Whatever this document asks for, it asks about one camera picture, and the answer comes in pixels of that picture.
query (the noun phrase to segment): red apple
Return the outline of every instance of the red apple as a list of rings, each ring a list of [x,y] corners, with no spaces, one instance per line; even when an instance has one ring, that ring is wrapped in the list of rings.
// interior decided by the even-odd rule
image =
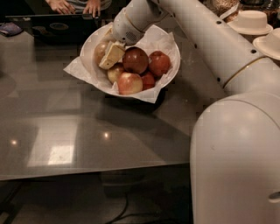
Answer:
[[[122,63],[114,64],[108,71],[107,76],[109,81],[114,84],[115,81],[119,79],[122,73],[124,73],[124,67]]]
[[[171,66],[168,55],[161,51],[155,51],[149,56],[149,70],[156,76],[166,74]]]
[[[119,77],[117,86],[120,95],[132,95],[142,91],[143,82],[139,74],[124,72]]]
[[[128,73],[141,74],[148,67],[149,57],[141,48],[132,46],[125,51],[122,63]]]
[[[155,87],[155,77],[150,71],[144,73],[143,76],[141,76],[141,78],[143,81],[143,90]]]

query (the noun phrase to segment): apple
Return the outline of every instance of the apple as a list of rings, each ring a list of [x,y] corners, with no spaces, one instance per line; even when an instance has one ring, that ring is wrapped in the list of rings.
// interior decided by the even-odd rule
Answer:
[[[98,66],[105,55],[109,42],[100,42],[94,49],[94,63]]]
[[[137,73],[124,72],[119,77],[117,86],[120,95],[132,95],[142,91],[143,81]]]
[[[149,55],[149,70],[156,77],[161,77],[163,74],[166,74],[170,67],[170,58],[165,53],[155,51]]]
[[[150,71],[146,72],[141,76],[143,82],[143,90],[154,88],[156,85],[155,77]]]
[[[117,81],[120,77],[120,75],[125,72],[123,64],[118,62],[114,64],[108,71],[107,76],[109,81],[114,84],[115,81]]]
[[[132,46],[125,51],[122,57],[122,63],[125,71],[133,74],[141,74],[148,67],[149,57],[143,49]]]

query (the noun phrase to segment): human hand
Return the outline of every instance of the human hand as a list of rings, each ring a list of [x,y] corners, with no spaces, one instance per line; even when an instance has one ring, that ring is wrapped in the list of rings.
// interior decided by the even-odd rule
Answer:
[[[59,14],[75,14],[75,8],[66,0],[45,0]]]
[[[97,12],[97,16],[101,15],[101,2],[100,0],[88,0],[87,6],[82,12],[83,14],[93,14],[93,18],[95,18]]]

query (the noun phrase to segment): table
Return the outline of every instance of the table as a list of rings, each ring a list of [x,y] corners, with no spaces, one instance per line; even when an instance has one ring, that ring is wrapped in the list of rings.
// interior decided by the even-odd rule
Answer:
[[[156,104],[63,71],[81,45],[0,36],[0,180],[189,163],[193,126],[225,94],[171,17],[181,67]]]

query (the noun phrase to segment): floor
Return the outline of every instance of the floor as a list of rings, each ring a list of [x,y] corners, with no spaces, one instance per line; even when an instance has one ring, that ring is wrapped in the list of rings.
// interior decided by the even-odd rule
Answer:
[[[0,224],[192,222],[189,165],[0,182]]]

